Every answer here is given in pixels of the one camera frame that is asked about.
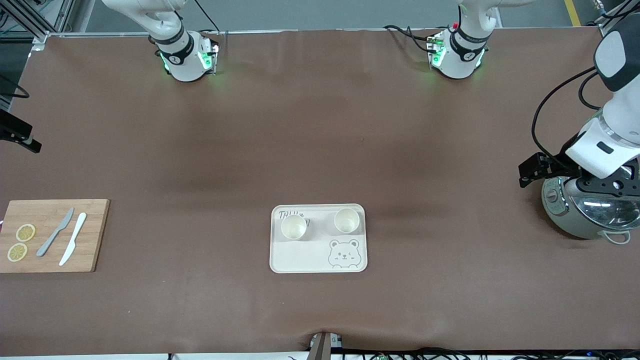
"knife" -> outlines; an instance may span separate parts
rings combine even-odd
[[[74,209],[70,208],[69,212],[65,215],[65,218],[62,219],[62,222],[60,222],[60,225],[58,225],[58,227],[53,231],[53,234],[51,234],[51,236],[47,239],[47,241],[45,241],[45,243],[42,244],[42,246],[38,249],[38,252],[36,252],[36,256],[44,256],[47,250],[49,250],[49,247],[51,246],[53,239],[56,238],[56,236],[60,231],[64,230],[64,228],[66,228],[67,225],[69,225],[69,222],[71,221],[71,216],[73,216],[73,214],[74,214]]]
[[[76,221],[76,228],[74,229],[74,233],[71,235],[71,240],[69,240],[69,245],[67,245],[65,254],[62,255],[60,264],[58,264],[59,266],[64,265],[67,262],[67,260],[69,260],[69,257],[71,256],[74,249],[76,248],[76,238],[78,236],[78,233],[80,232],[80,228],[82,228],[82,225],[84,224],[85,219],[86,219],[86,213],[80,213],[80,215],[78,215],[78,220]]]

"brown table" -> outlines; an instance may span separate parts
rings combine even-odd
[[[0,145],[0,208],[111,208],[94,273],[0,276],[0,354],[640,347],[639,234],[577,241],[518,187],[534,110],[599,39],[498,30],[453,81],[385,31],[230,35],[179,83],[146,38],[50,38],[12,109],[42,152]],[[553,151],[592,114],[577,86],[541,115]],[[334,202],[367,212],[367,269],[274,274],[271,209]]]

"wooden cutting board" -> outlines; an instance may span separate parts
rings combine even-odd
[[[44,256],[36,256],[40,246],[60,225],[70,208],[75,210],[67,227],[58,233]],[[0,232],[0,273],[92,272],[98,258],[108,209],[109,201],[106,199],[9,202]],[[63,266],[59,266],[80,213],[86,213],[87,216],[76,238],[76,249],[69,260]],[[7,252],[13,244],[20,242],[16,239],[15,233],[24,224],[34,225],[36,234],[31,240],[24,242],[28,247],[27,255],[22,260],[12,263],[7,258]]]

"pot handle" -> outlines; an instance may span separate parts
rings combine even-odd
[[[629,242],[629,240],[631,240],[631,234],[629,233],[629,230],[627,231],[607,231],[607,230],[602,230],[598,232],[598,235],[602,236],[604,239],[606,239],[608,242],[615,244],[615,245],[624,245],[626,243]],[[624,241],[616,241],[613,240],[610,235],[623,235],[625,237]]]

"bear face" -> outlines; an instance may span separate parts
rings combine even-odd
[[[352,239],[348,243],[341,243],[332,240],[329,243],[331,252],[329,253],[329,264],[333,268],[357,267],[362,261],[362,256],[358,251],[358,240]]]

